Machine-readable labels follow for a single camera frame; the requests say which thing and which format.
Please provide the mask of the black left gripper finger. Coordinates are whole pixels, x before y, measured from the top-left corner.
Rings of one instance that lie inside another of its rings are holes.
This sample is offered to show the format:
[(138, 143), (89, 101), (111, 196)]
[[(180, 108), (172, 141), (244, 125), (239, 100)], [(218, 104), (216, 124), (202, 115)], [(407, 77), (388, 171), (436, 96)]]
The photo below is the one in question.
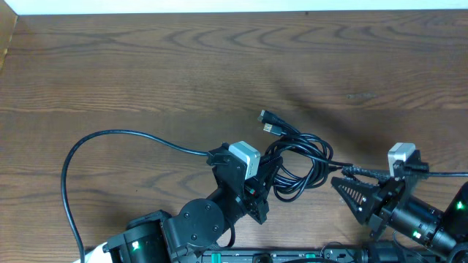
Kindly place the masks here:
[(261, 175), (261, 183), (267, 193), (270, 191), (271, 186), (274, 183), (276, 175)]
[(260, 158), (257, 171), (258, 175), (276, 175), (283, 164), (283, 158), (279, 154), (268, 153)]

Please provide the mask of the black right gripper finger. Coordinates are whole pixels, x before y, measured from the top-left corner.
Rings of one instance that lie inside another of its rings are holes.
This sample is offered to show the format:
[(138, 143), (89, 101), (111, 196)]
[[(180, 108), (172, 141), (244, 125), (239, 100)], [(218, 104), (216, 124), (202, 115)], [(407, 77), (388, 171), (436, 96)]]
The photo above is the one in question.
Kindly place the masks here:
[(379, 182), (386, 182), (391, 179), (390, 172), (381, 169), (364, 169), (362, 167), (343, 167), (341, 173), (346, 177), (353, 177), (355, 175), (362, 175), (368, 178), (377, 179)]
[(331, 185), (345, 201), (360, 224), (366, 224), (380, 201), (377, 195), (380, 187), (349, 178), (331, 179)]

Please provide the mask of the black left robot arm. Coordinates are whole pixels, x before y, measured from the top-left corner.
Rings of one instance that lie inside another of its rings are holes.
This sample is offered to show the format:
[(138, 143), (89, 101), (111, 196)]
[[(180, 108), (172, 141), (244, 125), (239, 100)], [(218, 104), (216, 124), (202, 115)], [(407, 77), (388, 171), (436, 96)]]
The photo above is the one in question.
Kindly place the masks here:
[(195, 262), (220, 251), (219, 238), (244, 216), (263, 224), (268, 194), (283, 159), (261, 155), (244, 141), (207, 153), (216, 190), (187, 202), (177, 215), (158, 210), (130, 221), (126, 230), (89, 251), (85, 262)]

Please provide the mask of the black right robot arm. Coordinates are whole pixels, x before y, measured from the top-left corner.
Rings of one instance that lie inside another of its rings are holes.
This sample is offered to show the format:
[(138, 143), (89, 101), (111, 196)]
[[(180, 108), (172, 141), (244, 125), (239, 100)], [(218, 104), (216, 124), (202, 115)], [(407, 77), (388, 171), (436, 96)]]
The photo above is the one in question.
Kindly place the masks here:
[(420, 180), (465, 178), (465, 172), (429, 170), (412, 143), (399, 142), (388, 151), (388, 170), (343, 167), (331, 185), (359, 224), (379, 240), (387, 228), (410, 238), (447, 262), (467, 261), (467, 186), (441, 211), (414, 196)]

